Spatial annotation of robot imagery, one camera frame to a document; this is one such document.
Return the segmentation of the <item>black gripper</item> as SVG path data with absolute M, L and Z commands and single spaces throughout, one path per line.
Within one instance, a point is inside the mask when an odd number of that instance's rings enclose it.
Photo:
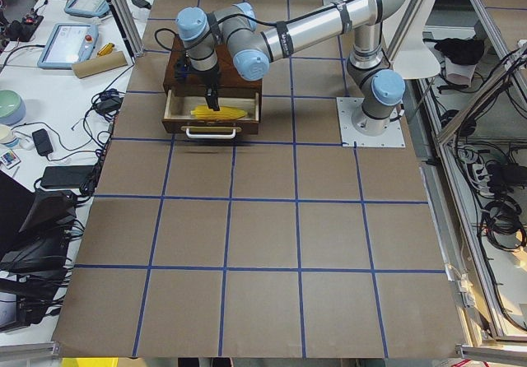
M 188 54 L 183 53 L 176 60 L 174 72 L 175 79 L 179 82 L 186 81 L 190 75 L 198 76 L 201 82 L 207 87 L 205 100 L 208 108 L 214 112 L 220 110 L 217 87 L 219 86 L 221 71 L 218 63 L 207 71 L 199 71 L 191 65 Z

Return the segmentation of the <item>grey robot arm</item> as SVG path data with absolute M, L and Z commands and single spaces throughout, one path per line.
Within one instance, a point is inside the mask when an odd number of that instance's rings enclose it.
M 340 35 L 354 33 L 348 59 L 354 78 L 382 69 L 382 25 L 405 0 L 333 0 L 286 21 L 260 21 L 247 2 L 206 13 L 181 10 L 171 52 L 184 64 L 175 77 L 198 86 L 206 109 L 219 114 L 222 97 L 261 89 L 272 63 Z

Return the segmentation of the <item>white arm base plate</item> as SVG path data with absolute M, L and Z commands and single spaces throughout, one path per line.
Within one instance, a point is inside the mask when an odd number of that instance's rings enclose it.
M 337 97 L 341 143 L 345 147 L 405 148 L 397 110 L 381 120 L 368 118 L 361 97 Z

